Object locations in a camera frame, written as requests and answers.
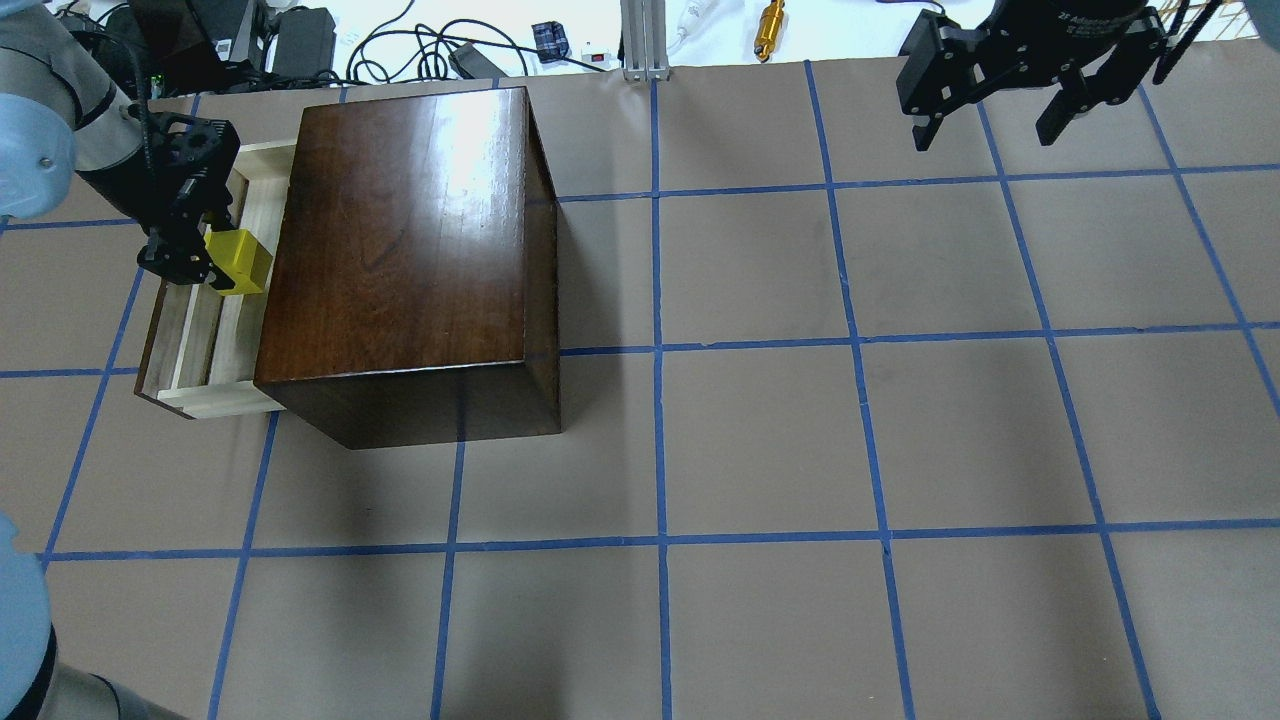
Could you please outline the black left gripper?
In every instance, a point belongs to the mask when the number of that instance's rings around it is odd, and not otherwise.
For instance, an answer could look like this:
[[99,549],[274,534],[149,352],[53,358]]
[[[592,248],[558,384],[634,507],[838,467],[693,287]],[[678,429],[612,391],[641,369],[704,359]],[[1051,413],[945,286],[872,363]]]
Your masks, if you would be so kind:
[[140,268],[170,284],[209,284],[216,278],[201,228],[206,227],[207,237],[239,229],[227,187],[234,161],[183,170],[175,193],[146,225],[147,241],[137,254]]

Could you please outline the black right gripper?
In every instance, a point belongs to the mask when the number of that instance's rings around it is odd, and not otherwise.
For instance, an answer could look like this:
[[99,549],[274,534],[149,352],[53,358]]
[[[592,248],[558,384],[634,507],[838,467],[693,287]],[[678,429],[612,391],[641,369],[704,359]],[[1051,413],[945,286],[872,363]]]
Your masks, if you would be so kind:
[[1166,54],[1153,8],[996,8],[966,29],[923,10],[904,40],[896,79],[911,141],[927,152],[946,115],[1006,90],[1057,87],[1036,120],[1042,147],[1079,115],[1129,100]]

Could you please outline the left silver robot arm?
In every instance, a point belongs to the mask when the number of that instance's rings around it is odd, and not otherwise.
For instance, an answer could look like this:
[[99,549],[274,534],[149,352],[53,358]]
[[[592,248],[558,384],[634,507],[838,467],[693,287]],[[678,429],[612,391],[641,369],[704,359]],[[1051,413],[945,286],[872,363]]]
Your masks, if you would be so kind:
[[[225,120],[155,114],[129,97],[40,1],[5,1],[3,32],[3,215],[58,208],[79,177],[146,241],[137,263],[170,284],[220,293],[255,291],[257,250],[219,256],[219,236],[244,238],[227,182],[239,137]],[[174,712],[118,682],[64,664],[44,562],[15,546],[3,519],[3,716],[172,719]]]

